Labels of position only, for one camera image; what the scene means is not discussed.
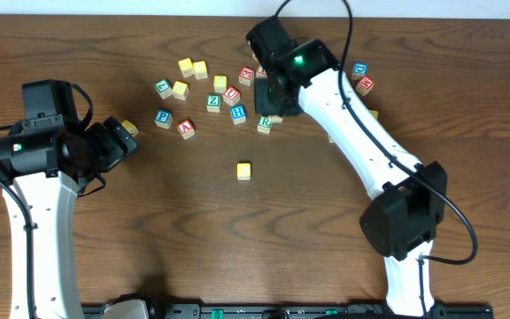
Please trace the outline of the yellow G block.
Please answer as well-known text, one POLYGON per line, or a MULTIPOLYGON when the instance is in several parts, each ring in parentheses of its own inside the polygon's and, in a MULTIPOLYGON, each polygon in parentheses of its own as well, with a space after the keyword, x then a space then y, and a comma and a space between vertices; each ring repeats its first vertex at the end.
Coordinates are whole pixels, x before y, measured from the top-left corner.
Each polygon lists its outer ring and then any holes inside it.
POLYGON ((283 117, 281 116, 278 116, 278 115, 268 115, 267 118, 272 122, 272 123, 282 123, 283 122, 283 117))

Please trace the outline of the green R block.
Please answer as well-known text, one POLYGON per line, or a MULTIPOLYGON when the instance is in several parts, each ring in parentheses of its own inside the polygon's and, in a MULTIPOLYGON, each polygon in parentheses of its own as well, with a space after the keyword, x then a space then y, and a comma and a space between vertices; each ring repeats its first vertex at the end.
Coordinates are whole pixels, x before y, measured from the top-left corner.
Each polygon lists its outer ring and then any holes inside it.
POLYGON ((258 121, 257 131, 263 134, 269 134, 272 130, 273 122, 266 116, 261 116, 258 121))

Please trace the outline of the yellow C block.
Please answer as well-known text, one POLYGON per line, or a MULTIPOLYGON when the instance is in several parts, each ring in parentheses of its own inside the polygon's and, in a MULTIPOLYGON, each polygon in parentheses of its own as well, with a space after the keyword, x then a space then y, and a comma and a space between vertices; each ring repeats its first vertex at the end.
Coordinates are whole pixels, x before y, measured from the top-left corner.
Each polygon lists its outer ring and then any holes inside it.
POLYGON ((250 180, 251 164, 248 162, 238 163, 236 165, 236 176, 238 180, 250 180))

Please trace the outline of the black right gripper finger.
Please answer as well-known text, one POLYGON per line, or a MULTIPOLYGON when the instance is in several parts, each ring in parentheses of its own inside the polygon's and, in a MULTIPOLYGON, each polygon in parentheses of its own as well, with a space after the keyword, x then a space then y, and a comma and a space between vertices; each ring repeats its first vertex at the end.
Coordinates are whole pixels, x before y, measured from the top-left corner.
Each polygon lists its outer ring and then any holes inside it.
POLYGON ((261 115, 276 115, 277 107, 274 103, 274 92, 267 78, 257 78, 254 82, 255 113, 261 115))
POLYGON ((296 97, 280 96, 277 102, 279 105, 277 114, 281 117, 298 116, 303 112, 296 97))

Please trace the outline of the yellow O block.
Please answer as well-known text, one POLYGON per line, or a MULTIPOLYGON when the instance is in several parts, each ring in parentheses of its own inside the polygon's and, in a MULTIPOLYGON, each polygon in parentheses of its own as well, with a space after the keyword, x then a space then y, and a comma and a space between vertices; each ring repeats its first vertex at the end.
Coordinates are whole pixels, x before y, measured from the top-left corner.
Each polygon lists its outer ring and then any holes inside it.
POLYGON ((228 87, 228 77, 216 74, 213 77, 213 89, 216 93, 224 93, 228 87))

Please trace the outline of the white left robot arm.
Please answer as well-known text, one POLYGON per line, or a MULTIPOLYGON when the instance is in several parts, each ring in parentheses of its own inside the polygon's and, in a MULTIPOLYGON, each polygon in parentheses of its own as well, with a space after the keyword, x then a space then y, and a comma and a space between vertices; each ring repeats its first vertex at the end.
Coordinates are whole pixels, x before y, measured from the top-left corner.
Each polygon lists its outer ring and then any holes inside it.
POLYGON ((0 138, 0 183, 12 235, 12 318, 82 318, 73 212, 86 187, 138 147, 114 117, 77 113, 73 83, 26 83, 26 116, 0 138))

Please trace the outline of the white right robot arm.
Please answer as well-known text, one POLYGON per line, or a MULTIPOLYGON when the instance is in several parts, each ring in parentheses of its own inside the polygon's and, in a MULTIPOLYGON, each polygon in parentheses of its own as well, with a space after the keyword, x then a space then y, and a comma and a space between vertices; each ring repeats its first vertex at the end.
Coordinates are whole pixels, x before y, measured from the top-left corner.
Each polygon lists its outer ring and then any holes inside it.
POLYGON ((445 192, 444 169, 422 165, 387 133, 322 41, 298 44, 275 16, 257 24, 246 41, 267 74, 255 82, 257 113, 306 113, 331 136, 371 199, 359 225, 383 256, 388 308, 395 315, 428 313, 435 305, 429 266, 418 260, 432 249, 444 204, 417 181, 445 192))

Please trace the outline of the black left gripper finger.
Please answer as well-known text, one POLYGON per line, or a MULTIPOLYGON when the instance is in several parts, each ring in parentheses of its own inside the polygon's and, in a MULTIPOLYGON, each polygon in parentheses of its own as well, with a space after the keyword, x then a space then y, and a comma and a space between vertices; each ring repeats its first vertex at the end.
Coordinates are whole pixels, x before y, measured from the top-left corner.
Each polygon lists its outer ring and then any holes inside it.
POLYGON ((116 144, 112 134, 101 123, 94 123, 86 130, 86 134, 97 148, 99 171, 102 173, 109 171, 116 160, 116 144))
POLYGON ((126 156, 134 153, 138 148, 135 138, 113 116, 104 121, 104 126, 112 136, 115 143, 123 150, 126 156))

